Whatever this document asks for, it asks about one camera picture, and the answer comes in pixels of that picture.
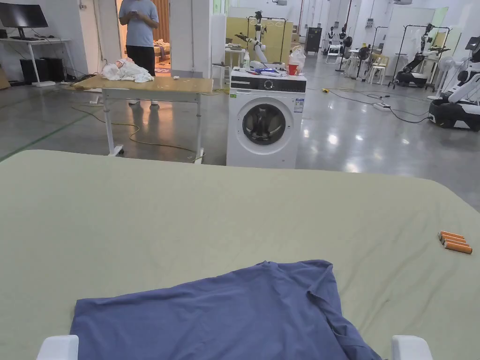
orange battery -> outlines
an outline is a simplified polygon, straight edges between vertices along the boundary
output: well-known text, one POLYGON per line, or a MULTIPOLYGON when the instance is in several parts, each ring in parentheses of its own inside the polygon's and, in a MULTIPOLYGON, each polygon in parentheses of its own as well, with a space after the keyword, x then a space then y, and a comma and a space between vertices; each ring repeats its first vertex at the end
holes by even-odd
POLYGON ((461 238, 455 238, 453 236, 449 236, 449 235, 442 235, 442 242, 445 241, 445 240, 452 240, 452 241, 456 241, 456 242, 462 242, 464 244, 467 243, 467 241, 465 239, 461 239, 461 238))
POLYGON ((441 235, 453 236, 454 238, 465 239, 462 235, 454 234, 453 232, 440 231, 441 235))
POLYGON ((465 254, 471 254, 473 251, 472 248, 468 245, 462 245, 458 242, 450 241, 450 240, 445 240, 444 248, 448 250, 464 252, 465 254))

label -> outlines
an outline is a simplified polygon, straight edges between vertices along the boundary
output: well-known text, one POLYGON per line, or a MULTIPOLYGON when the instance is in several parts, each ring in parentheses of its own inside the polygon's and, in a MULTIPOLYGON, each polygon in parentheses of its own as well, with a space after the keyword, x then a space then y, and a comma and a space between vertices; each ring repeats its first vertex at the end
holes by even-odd
POLYGON ((293 112, 303 112, 303 103, 305 99, 295 99, 295 107, 293 108, 293 112))

white bottle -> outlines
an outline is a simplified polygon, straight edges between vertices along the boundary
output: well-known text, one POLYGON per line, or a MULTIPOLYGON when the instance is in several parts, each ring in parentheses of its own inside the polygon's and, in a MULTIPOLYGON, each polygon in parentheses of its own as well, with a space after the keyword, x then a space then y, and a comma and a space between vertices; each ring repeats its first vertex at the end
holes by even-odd
POLYGON ((248 51, 245 51, 245 56, 243 57, 243 68, 250 70, 250 55, 248 51))

doorway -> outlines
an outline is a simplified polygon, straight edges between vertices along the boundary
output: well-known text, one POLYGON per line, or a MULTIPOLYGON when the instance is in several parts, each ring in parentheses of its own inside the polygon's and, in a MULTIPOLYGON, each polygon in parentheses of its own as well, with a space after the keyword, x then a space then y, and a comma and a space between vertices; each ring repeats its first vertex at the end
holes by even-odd
MULTIPOLYGON (((155 49, 155 74, 156 76, 170 76, 171 56, 170 56, 170 29, 168 18, 168 0, 151 0, 156 6, 158 12, 158 29, 153 29, 153 40, 155 49)), ((117 15, 123 0, 116 0, 117 15)), ((127 57, 127 26, 118 22, 120 33, 120 46, 123 58, 127 57)))

room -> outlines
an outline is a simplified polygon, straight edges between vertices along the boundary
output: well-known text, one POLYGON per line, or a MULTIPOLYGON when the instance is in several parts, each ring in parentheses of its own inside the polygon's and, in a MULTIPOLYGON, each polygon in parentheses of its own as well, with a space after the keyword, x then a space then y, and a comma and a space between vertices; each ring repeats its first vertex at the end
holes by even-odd
POLYGON ((0 358, 477 358, 479 12, 0 0, 0 358))

